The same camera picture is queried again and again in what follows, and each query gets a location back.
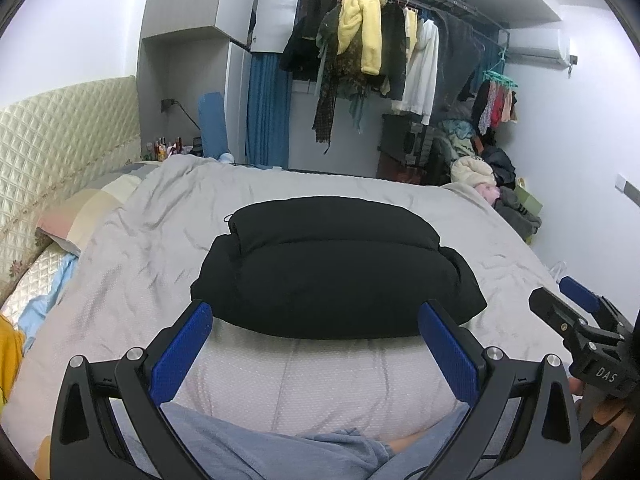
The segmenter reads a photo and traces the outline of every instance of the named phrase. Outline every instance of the air conditioner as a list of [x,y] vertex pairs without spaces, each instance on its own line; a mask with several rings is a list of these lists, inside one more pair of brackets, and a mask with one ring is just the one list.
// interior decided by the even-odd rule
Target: air conditioner
[[[507,61],[570,65],[569,36],[556,28],[511,28]],[[501,39],[506,42],[506,35]]]

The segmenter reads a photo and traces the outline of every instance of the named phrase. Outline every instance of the white wall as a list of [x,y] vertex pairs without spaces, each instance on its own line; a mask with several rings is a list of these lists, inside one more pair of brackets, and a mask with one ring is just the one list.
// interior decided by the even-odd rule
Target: white wall
[[292,170],[323,171],[354,176],[375,177],[378,169],[378,145],[382,135],[382,114],[391,111],[391,101],[369,97],[360,124],[362,133],[353,127],[349,115],[350,102],[338,99],[335,104],[331,147],[316,142],[312,130],[316,116],[315,84],[293,82],[289,117],[289,167]]
[[543,203],[533,250],[544,264],[606,295],[635,320],[640,306],[640,208],[614,188],[640,186],[640,59],[609,10],[563,6],[578,66],[508,64],[518,124],[498,142]]
[[0,107],[136,73],[145,0],[26,0],[0,38]]

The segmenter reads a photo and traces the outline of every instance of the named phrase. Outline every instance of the green box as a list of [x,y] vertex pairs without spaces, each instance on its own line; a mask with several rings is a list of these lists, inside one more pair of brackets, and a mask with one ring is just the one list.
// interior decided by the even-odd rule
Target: green box
[[522,205],[527,208],[532,215],[540,216],[540,211],[542,210],[542,204],[534,197],[529,191],[516,185],[516,196],[518,200],[522,203]]

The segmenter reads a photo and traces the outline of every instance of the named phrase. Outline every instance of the yellow fleece jacket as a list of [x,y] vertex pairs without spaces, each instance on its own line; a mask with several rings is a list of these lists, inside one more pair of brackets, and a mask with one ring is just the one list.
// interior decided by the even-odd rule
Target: yellow fleece jacket
[[380,0],[342,0],[338,19],[338,54],[342,54],[362,25],[362,73],[380,74],[382,30]]

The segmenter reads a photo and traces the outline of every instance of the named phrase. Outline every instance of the pillow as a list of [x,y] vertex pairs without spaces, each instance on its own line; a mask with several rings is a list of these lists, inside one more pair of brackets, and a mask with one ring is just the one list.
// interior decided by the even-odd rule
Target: pillow
[[160,162],[137,162],[97,178],[62,204],[48,209],[38,220],[37,228],[65,251],[80,256],[98,223],[109,211],[124,204],[159,165]]
[[255,203],[213,241],[191,298],[254,332],[302,339],[418,335],[437,300],[457,324],[486,307],[471,268],[418,215],[316,196]]

